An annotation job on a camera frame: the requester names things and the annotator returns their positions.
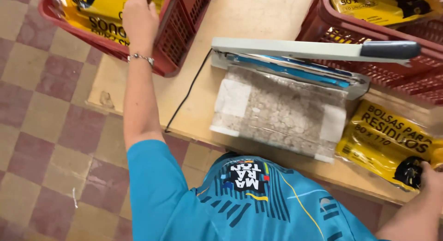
red plastic basket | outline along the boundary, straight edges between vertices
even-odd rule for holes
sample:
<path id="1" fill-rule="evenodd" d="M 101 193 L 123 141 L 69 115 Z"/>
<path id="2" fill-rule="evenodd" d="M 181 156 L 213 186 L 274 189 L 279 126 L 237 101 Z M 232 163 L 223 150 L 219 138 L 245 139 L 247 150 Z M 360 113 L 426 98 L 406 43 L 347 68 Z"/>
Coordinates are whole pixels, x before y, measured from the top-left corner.
<path id="1" fill-rule="evenodd" d="M 177 75 L 191 47 L 210 0 L 165 0 L 160 12 L 159 33 L 152 57 L 154 72 L 164 77 Z M 43 18 L 73 34 L 105 54 L 127 61 L 129 49 L 97 34 L 71 26 L 51 10 L 52 0 L 40 0 Z"/>
<path id="2" fill-rule="evenodd" d="M 402 27 L 406 34 L 335 11 L 329 0 L 313 0 L 297 41 L 360 44 L 370 40 L 412 40 L 422 47 L 410 67 L 392 63 L 313 60 L 333 68 L 368 75 L 372 82 L 408 95 L 443 105 L 443 21 Z M 432 33 L 423 31 L 427 27 Z"/>

black cable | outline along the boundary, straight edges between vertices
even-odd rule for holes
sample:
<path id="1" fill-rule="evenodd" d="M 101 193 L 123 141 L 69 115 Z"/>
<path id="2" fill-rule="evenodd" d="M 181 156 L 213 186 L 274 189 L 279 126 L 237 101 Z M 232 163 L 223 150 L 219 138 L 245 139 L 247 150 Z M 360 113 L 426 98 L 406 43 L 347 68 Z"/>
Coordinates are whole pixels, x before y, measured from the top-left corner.
<path id="1" fill-rule="evenodd" d="M 189 94 L 191 93 L 191 90 L 192 90 L 192 86 L 194 85 L 195 80 L 197 79 L 198 75 L 199 75 L 200 72 L 202 71 L 202 68 L 203 68 L 203 66 L 204 66 L 205 63 L 206 63 L 206 60 L 208 60 L 208 57 L 209 57 L 209 54 L 211 54 L 211 51 L 212 51 L 212 48 L 209 50 L 208 54 L 206 54 L 206 57 L 205 57 L 205 59 L 203 60 L 202 65 L 201 65 L 200 68 L 198 69 L 197 74 L 196 74 L 195 77 L 194 77 L 194 80 L 192 80 L 191 86 L 189 87 L 189 91 L 188 91 L 188 93 L 186 94 L 186 97 L 185 97 L 185 98 L 183 99 L 183 101 L 180 103 L 180 105 L 179 105 L 179 107 L 177 108 L 177 110 L 175 111 L 174 115 L 172 115 L 172 118 L 169 120 L 168 125 L 166 125 L 165 133 L 169 133 L 169 132 L 170 132 L 170 131 L 168 130 L 168 129 L 169 129 L 169 125 L 171 125 L 172 120 L 174 120 L 175 115 L 177 114 L 177 112 L 179 112 L 179 110 L 180 110 L 180 108 L 182 107 L 183 103 L 185 103 L 186 99 L 188 99 Z"/>

yellow package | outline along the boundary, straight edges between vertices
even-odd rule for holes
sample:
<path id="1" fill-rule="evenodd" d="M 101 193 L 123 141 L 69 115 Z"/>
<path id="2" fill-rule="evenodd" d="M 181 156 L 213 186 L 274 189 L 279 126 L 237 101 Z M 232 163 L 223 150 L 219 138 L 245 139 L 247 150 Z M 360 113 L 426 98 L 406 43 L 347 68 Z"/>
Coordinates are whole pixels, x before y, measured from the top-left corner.
<path id="1" fill-rule="evenodd" d="M 443 14 L 439 0 L 331 0 L 335 10 L 381 26 L 435 18 Z"/>
<path id="2" fill-rule="evenodd" d="M 122 11 L 127 0 L 56 0 L 64 19 L 74 27 L 128 46 L 129 40 L 122 27 Z M 153 0 L 160 13 L 164 0 Z"/>
<path id="3" fill-rule="evenodd" d="M 421 161 L 443 164 L 443 141 L 388 109 L 363 100 L 336 153 L 407 190 L 420 188 Z"/>

bracelet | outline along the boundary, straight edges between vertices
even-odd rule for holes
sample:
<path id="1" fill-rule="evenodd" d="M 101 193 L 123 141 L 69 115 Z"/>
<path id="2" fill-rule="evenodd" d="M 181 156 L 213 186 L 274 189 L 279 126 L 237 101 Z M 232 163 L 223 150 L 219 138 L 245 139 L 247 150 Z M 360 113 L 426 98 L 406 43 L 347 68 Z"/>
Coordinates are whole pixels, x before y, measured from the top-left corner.
<path id="1" fill-rule="evenodd" d="M 139 57 L 141 57 L 142 59 L 146 59 L 149 62 L 149 64 L 151 65 L 151 67 L 154 66 L 154 59 L 152 57 L 144 57 L 138 53 L 128 56 L 128 62 L 130 62 L 132 58 L 139 58 Z"/>

blue shirt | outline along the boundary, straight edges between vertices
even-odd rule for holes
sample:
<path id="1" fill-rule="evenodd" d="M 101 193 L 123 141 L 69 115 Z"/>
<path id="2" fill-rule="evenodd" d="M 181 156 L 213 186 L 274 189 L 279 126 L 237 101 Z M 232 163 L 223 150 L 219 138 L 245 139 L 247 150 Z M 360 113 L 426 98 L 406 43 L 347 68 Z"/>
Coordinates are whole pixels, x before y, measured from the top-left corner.
<path id="1" fill-rule="evenodd" d="M 134 241 L 374 241 L 318 183 L 256 156 L 226 154 L 202 186 L 158 140 L 128 151 Z"/>

